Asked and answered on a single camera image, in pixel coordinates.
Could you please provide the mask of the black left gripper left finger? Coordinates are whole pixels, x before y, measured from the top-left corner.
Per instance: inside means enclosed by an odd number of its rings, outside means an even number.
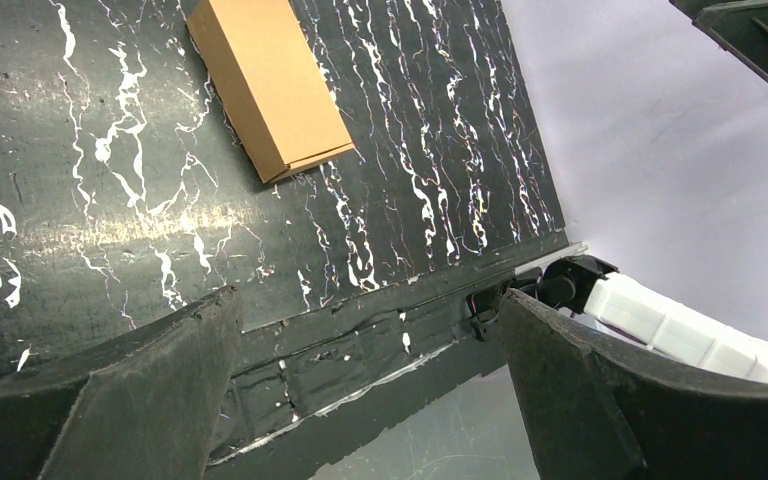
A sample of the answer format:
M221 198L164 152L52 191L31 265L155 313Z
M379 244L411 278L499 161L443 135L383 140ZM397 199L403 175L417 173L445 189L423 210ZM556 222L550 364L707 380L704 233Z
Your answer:
M0 380L0 479L200 479L242 344L223 287Z

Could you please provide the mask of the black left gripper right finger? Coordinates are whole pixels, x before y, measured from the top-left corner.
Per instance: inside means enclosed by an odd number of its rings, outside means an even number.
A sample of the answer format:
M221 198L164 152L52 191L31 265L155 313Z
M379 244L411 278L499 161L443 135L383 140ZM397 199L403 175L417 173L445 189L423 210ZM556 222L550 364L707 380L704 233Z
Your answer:
M768 479L768 384L684 365L516 290L500 338L543 479Z

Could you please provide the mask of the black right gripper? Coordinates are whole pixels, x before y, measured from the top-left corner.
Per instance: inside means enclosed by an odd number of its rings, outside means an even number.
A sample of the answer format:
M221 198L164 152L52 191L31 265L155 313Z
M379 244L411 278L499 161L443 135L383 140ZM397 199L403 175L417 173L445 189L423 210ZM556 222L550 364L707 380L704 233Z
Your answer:
M671 0L670 4L768 83L768 0Z

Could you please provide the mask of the brown cardboard paper box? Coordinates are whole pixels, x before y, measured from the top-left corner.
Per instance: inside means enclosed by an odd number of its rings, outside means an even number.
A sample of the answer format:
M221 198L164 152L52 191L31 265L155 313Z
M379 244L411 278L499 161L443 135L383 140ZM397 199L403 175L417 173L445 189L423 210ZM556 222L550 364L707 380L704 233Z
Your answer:
M289 2L201 1L187 28L263 183L353 150Z

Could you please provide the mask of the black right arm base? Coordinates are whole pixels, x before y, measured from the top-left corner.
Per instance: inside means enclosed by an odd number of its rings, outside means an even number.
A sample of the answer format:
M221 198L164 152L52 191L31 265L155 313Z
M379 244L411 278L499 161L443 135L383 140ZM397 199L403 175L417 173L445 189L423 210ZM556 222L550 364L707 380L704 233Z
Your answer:
M538 277L512 277L466 297L470 311L470 325L477 340L487 342L497 331L497 321L502 296L508 290L518 290L535 296Z

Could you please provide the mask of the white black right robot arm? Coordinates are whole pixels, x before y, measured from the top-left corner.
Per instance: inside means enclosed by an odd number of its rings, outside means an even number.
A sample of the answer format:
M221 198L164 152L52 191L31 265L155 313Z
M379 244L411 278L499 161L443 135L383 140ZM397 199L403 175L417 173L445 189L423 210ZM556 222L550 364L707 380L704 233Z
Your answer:
M676 1L674 7L768 83L768 1ZM768 342L661 295L591 255L550 263L534 297L586 314L680 363L768 384Z

